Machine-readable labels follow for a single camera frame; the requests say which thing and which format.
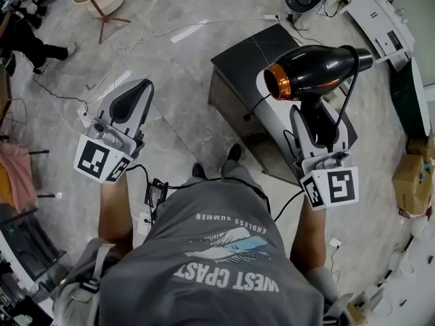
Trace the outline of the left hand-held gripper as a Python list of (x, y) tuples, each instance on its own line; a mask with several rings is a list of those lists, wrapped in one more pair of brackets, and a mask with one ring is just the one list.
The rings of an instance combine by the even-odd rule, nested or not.
[(144, 124), (154, 96), (149, 79), (114, 88), (101, 102), (98, 118), (80, 136), (73, 167), (101, 184), (114, 184), (144, 146)]

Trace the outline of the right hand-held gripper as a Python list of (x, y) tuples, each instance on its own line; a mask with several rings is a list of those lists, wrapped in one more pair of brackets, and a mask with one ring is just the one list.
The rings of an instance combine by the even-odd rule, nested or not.
[(339, 125), (328, 122), (322, 126), (324, 148), (315, 142), (302, 111), (296, 105), (290, 109), (290, 121), (305, 158), (294, 163), (296, 176), (313, 210), (358, 202), (358, 168), (353, 165), (348, 150), (349, 137), (344, 121), (341, 120)]

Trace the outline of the dark vanity cabinet with sink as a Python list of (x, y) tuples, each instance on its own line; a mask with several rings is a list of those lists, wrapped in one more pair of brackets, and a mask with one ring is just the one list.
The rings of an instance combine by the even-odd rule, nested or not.
[(297, 155), (288, 133), (290, 108), (298, 101), (267, 98), (263, 70), (298, 44), (279, 24), (248, 37), (212, 58), (209, 104), (213, 105), (254, 156), (264, 174), (296, 184)]

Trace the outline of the person's right forearm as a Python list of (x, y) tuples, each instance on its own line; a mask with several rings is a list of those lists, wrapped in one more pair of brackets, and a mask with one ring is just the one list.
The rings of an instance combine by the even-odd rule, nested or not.
[(314, 211), (308, 198), (302, 204), (290, 261), (304, 275), (326, 263), (326, 210)]

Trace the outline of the person's left forearm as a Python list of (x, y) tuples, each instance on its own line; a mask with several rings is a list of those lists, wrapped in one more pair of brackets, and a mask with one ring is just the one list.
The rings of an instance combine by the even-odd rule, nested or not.
[(114, 184), (101, 184), (98, 236), (113, 244), (119, 256), (133, 249), (133, 220), (126, 174)]

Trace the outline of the pale soap bottle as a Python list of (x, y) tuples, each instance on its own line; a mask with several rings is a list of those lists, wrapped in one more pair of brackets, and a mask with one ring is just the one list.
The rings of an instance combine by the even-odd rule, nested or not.
[(340, 91), (334, 91), (325, 96), (326, 102), (336, 111), (340, 111), (346, 96)]

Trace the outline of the person's right black shoe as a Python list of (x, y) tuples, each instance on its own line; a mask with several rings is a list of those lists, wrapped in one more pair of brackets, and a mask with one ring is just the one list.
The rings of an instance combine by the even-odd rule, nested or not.
[(228, 151), (226, 161), (239, 162), (242, 156), (242, 147), (235, 143)]

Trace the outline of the black battery box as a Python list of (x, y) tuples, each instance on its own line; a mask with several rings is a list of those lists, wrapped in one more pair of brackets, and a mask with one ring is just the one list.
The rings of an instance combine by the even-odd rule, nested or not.
[(147, 182), (145, 204), (150, 208), (155, 209), (160, 203), (167, 199), (168, 190), (168, 182), (163, 183), (157, 178), (154, 178), (152, 182)]

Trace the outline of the person's grey trousers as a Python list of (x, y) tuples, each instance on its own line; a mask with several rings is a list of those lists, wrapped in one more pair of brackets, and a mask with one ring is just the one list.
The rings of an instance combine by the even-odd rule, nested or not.
[(224, 179), (217, 183), (225, 194), (231, 197), (264, 196), (264, 190), (255, 182), (248, 169), (234, 161), (227, 160), (220, 171)]

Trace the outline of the dark green round board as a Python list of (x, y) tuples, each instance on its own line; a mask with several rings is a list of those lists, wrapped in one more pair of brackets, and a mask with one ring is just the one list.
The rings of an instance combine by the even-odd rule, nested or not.
[(430, 114), (418, 64), (411, 58), (390, 81), (392, 103), (410, 139), (424, 139), (431, 133)]

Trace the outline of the wooden tripod stand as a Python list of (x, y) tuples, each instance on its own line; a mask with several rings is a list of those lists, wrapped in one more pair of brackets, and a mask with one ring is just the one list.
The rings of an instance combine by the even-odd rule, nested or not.
[(94, 2), (94, 0), (90, 0), (91, 1), (91, 3), (95, 6), (95, 8), (97, 9), (97, 11), (100, 13), (100, 17), (99, 18), (95, 18), (95, 19), (97, 19), (99, 22), (100, 22), (100, 25), (101, 25), (101, 28), (100, 28), (100, 31), (99, 31), (99, 44), (102, 44), (102, 42), (103, 42), (103, 32), (104, 32), (104, 28), (105, 28), (105, 25), (108, 23), (108, 22), (111, 22), (111, 21), (116, 21), (116, 22), (123, 22), (124, 24), (129, 24), (131, 21), (130, 20), (127, 20), (127, 19), (125, 19), (125, 18), (119, 18), (119, 17), (115, 17), (115, 16), (113, 16), (113, 13), (114, 12), (116, 12), (116, 11), (114, 11), (113, 13), (111, 13), (111, 14), (109, 14), (109, 15), (105, 15), (101, 10), (100, 10), (100, 8), (99, 8), (99, 6)]

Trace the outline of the cardboard box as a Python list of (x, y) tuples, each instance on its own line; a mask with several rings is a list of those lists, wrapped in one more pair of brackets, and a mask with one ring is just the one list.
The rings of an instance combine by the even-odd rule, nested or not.
[(420, 155), (403, 155), (392, 183), (398, 208), (409, 217), (425, 215), (432, 196), (432, 176)]
[(425, 159), (432, 156), (433, 151), (433, 141), (431, 137), (426, 137), (425, 139), (410, 139), (406, 146), (406, 151), (408, 154), (420, 155)]

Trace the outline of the black metal chair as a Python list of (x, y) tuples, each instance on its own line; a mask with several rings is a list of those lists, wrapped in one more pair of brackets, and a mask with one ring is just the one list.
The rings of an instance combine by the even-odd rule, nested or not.
[[(49, 153), (50, 153), (50, 150), (44, 149), (44, 150), (39, 150), (39, 151), (30, 151), (29, 155), (36, 156), (36, 155), (49, 154)], [(37, 198), (39, 198), (39, 199), (56, 198), (56, 195), (53, 193), (51, 193), (51, 194), (38, 194)]]

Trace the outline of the pink cloth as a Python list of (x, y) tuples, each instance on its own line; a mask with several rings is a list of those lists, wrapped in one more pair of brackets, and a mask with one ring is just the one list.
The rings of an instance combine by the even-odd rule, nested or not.
[(33, 206), (36, 198), (28, 149), (0, 141), (0, 204), (20, 213)]

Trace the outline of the white cabinet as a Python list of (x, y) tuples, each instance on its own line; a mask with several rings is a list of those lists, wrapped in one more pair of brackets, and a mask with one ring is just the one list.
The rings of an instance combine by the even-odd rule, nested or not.
[(340, 13), (362, 29), (377, 52), (377, 63), (389, 61), (399, 71), (412, 58), (415, 38), (388, 0), (351, 0)]

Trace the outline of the person's grey printed shirt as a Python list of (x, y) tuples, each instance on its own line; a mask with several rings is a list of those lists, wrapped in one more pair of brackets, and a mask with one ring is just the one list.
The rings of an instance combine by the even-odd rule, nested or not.
[(194, 182), (119, 256), (91, 240), (54, 302), (58, 326), (322, 326), (345, 323), (329, 269), (299, 272), (261, 196)]

